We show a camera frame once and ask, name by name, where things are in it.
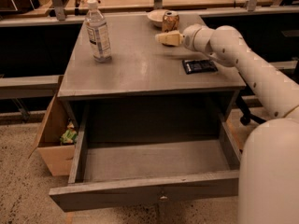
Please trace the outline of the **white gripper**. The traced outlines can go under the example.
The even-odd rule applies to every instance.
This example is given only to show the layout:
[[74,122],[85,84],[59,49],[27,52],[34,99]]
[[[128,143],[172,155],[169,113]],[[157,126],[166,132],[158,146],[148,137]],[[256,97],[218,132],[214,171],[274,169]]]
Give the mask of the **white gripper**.
[[183,31],[183,34],[178,30],[160,33],[155,36],[155,40],[168,46],[179,46],[183,42],[183,46],[186,49],[199,52],[212,52],[210,38],[213,33],[213,29],[196,23],[187,27]]

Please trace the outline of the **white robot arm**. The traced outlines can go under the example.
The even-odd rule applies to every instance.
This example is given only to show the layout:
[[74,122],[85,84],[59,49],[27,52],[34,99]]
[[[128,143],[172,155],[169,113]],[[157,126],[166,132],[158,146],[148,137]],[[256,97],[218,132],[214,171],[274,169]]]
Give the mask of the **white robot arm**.
[[236,68],[270,117],[243,147],[237,223],[299,224],[299,85],[252,51],[232,26],[194,24],[155,40]]

